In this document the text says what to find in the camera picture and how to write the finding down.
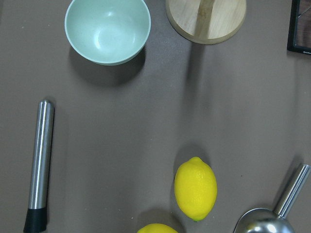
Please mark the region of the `steel muddler black tip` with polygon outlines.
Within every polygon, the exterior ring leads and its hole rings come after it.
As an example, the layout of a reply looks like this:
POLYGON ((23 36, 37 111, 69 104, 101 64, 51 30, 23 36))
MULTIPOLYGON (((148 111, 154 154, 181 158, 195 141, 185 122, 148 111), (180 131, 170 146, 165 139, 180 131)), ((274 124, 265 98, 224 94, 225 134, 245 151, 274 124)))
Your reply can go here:
POLYGON ((40 101, 37 111, 28 209, 23 229, 25 233, 41 233, 47 227, 53 122, 53 103, 49 100, 40 101))

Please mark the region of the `wooden cup tree stand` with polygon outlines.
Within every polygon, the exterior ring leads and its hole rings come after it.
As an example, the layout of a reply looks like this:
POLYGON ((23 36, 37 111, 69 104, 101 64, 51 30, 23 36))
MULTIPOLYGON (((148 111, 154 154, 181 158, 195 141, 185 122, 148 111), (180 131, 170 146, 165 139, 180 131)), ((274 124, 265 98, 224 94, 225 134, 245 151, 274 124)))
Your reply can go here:
POLYGON ((246 0, 167 0, 166 13, 173 28, 198 44, 230 39, 244 23, 246 0))

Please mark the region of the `steel ice scoop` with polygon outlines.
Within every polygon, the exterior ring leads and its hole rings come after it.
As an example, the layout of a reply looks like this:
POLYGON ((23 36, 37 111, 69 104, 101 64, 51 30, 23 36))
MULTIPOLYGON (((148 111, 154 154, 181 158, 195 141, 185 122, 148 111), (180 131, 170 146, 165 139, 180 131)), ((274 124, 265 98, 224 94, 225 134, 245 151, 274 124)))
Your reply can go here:
POLYGON ((235 233, 293 233, 287 220, 294 202, 309 177, 311 166, 301 163, 284 189, 274 210, 255 208, 247 211, 238 220, 235 233))

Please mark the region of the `yellow lemon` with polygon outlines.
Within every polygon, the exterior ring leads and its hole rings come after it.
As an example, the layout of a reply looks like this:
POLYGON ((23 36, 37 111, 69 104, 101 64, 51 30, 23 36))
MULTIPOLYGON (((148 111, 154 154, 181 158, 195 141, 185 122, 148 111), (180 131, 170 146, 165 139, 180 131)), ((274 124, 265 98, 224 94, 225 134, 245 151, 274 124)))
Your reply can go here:
POLYGON ((137 233, 177 233, 177 231, 165 224, 151 223, 139 229, 137 233))
POLYGON ((211 167, 199 157, 192 157, 178 169, 174 194, 178 207, 194 221, 203 220, 217 199, 217 181, 211 167))

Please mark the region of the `light green bowl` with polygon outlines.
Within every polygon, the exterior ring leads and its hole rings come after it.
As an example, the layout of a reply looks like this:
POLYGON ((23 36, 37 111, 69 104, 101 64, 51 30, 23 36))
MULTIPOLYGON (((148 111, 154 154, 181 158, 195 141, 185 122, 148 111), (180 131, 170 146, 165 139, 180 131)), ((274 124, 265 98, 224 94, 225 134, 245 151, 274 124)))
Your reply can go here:
POLYGON ((115 66, 137 56, 151 30, 143 0, 73 0, 64 28, 71 47, 94 63, 115 66))

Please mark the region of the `black framed wooden tray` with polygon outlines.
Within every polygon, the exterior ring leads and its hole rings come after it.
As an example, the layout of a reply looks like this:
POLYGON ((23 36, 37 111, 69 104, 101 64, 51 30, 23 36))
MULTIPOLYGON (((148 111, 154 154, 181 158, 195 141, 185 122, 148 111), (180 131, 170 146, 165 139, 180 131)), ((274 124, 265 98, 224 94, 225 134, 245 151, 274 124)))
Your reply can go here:
POLYGON ((311 1, 293 0, 287 50, 311 54, 311 1))

